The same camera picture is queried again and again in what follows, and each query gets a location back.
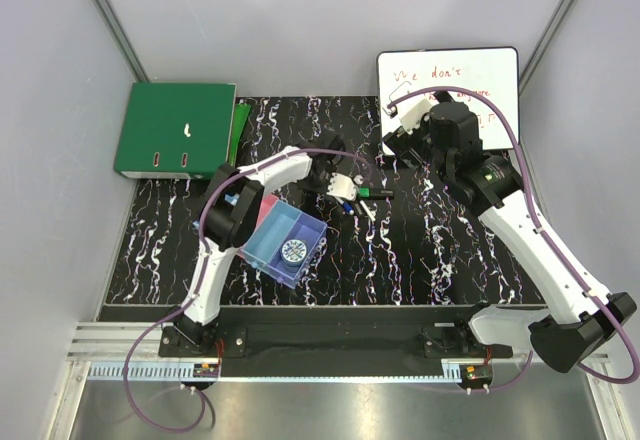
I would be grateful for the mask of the round blue tape tin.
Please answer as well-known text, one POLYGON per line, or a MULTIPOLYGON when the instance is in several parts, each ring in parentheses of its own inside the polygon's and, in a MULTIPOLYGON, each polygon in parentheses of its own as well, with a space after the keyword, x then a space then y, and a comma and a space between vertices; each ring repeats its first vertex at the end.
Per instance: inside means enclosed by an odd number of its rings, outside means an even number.
POLYGON ((308 249, 306 243, 301 239, 289 239, 281 246, 281 260, 288 267, 300 266, 307 255, 308 249))

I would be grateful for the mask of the four-compartment colourful organizer tray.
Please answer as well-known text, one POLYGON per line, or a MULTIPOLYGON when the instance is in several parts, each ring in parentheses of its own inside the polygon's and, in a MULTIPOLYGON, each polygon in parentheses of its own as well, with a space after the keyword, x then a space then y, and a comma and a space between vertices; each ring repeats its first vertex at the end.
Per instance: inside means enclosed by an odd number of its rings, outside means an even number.
POLYGON ((326 243, 326 230, 324 221, 270 194, 261 202, 256 229, 235 255, 254 270, 295 289, 316 252, 326 243), (303 240, 308 249, 298 267, 286 266, 280 256, 282 244, 293 238, 303 240))

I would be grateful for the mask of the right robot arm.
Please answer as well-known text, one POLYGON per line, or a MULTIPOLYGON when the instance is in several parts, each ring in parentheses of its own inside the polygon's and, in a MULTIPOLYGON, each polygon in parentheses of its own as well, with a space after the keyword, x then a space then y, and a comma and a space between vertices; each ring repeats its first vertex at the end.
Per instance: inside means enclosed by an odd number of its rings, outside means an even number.
POLYGON ((406 165, 427 165, 437 173, 449 194, 504 243, 544 299, 538 310, 475 308, 454 331, 460 353, 476 356, 488 345, 529 349, 553 370, 567 373, 636 312, 628 293, 613 293, 589 275, 545 220, 513 165, 484 151, 477 116, 466 104, 426 105, 383 142, 406 165))

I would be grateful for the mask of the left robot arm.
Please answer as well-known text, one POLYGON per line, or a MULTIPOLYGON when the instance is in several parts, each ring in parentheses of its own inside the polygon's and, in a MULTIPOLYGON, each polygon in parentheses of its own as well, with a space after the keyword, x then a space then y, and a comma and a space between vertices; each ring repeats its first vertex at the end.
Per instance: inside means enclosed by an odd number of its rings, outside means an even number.
POLYGON ((256 230, 262 200, 296 183, 320 192, 348 155, 336 133, 286 146, 257 163, 228 163, 214 173, 198 218, 198 256, 187 296, 172 318, 181 344, 196 356, 215 346, 222 290, 234 257, 256 230))

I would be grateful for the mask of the green ring binder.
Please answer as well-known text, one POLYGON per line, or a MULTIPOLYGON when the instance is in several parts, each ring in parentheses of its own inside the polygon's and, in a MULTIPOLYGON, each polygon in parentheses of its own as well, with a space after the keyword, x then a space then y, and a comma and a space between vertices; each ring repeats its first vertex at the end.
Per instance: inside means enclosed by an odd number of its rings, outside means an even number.
POLYGON ((133 84, 114 171, 131 179, 211 178, 227 162, 235 102, 233 83, 133 84))

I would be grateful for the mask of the white marker blue cap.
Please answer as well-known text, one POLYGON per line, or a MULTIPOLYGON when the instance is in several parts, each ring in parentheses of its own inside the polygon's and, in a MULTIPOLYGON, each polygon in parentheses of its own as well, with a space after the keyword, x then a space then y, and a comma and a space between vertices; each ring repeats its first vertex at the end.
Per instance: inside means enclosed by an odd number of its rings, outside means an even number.
POLYGON ((231 195, 231 194, 226 194, 226 195, 225 195, 225 201, 226 201, 228 204, 232 205, 232 206, 236 206, 236 204, 237 204, 238 200, 239 200, 239 195, 238 195, 238 194, 233 194, 233 195, 231 195))

